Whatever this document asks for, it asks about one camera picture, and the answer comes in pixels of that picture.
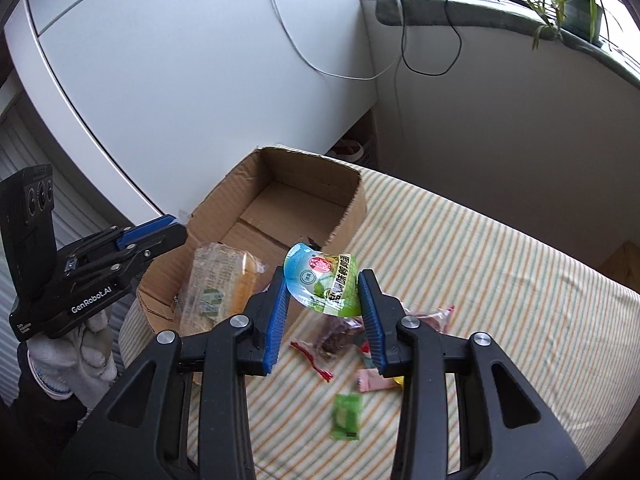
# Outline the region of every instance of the striped tablecloth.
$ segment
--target striped tablecloth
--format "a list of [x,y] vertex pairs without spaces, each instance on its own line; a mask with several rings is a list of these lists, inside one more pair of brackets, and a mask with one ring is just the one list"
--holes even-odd
[[[640,396],[640,296],[499,222],[429,191],[362,170],[368,213],[350,243],[360,268],[415,312],[454,304],[450,333],[491,334],[562,422],[587,464]],[[330,438],[335,394],[355,390],[351,351],[325,383],[288,346],[310,329],[303,314],[283,339],[274,373],[246,384],[259,479],[388,478],[401,391],[363,394],[361,439]],[[153,334],[138,304],[120,332],[125,364]],[[449,468],[459,466],[455,388],[449,394]],[[197,456],[198,391],[190,456]]]

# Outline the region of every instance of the plastic wrapper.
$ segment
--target plastic wrapper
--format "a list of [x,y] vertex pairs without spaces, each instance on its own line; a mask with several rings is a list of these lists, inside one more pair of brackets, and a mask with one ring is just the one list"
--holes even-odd
[[330,316],[360,316],[358,265],[351,254],[324,254],[294,245],[284,260],[284,277],[301,304]]
[[332,411],[332,438],[359,440],[361,410],[362,402],[359,394],[336,395]]
[[[415,316],[423,323],[428,324],[434,330],[446,334],[449,330],[449,323],[451,316],[455,311],[453,305],[447,308],[438,309],[436,312],[430,314],[412,314],[407,309],[405,312],[408,316]],[[387,388],[395,388],[396,386],[404,385],[404,378],[394,377],[387,379],[382,377],[371,359],[371,353],[369,349],[369,342],[364,334],[358,335],[355,339],[355,344],[360,351],[364,368],[356,372],[356,382],[358,383],[358,389],[361,392],[372,392],[375,390],[385,390]]]
[[356,372],[358,389],[361,392],[373,392],[375,390],[386,390],[399,386],[395,378],[383,377],[375,368],[361,368]]
[[242,312],[262,272],[260,261],[247,251],[220,243],[198,247],[189,279],[176,299],[177,332],[181,336],[208,332]]
[[328,382],[334,378],[331,364],[355,343],[359,335],[364,334],[364,325],[360,317],[323,317],[320,330],[310,338],[311,341],[294,339],[290,345],[300,350],[313,369]]

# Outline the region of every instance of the hand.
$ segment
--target hand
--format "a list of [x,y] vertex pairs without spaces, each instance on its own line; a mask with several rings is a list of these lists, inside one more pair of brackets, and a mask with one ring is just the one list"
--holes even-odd
[[38,334],[27,341],[36,382],[52,399],[76,397],[94,408],[115,380],[111,330],[105,311],[58,339]]

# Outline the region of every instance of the black sleeve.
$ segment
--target black sleeve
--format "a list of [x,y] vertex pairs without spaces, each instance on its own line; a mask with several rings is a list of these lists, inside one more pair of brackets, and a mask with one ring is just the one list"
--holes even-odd
[[38,386],[27,362],[27,345],[18,346],[19,392],[10,408],[0,402],[0,463],[20,479],[56,478],[60,455],[86,408],[76,396],[53,400]]

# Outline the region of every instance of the green candy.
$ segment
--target green candy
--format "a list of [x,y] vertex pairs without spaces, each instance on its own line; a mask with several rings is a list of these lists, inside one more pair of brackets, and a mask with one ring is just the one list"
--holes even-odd
[[336,440],[359,440],[361,410],[359,394],[336,395],[331,437]]

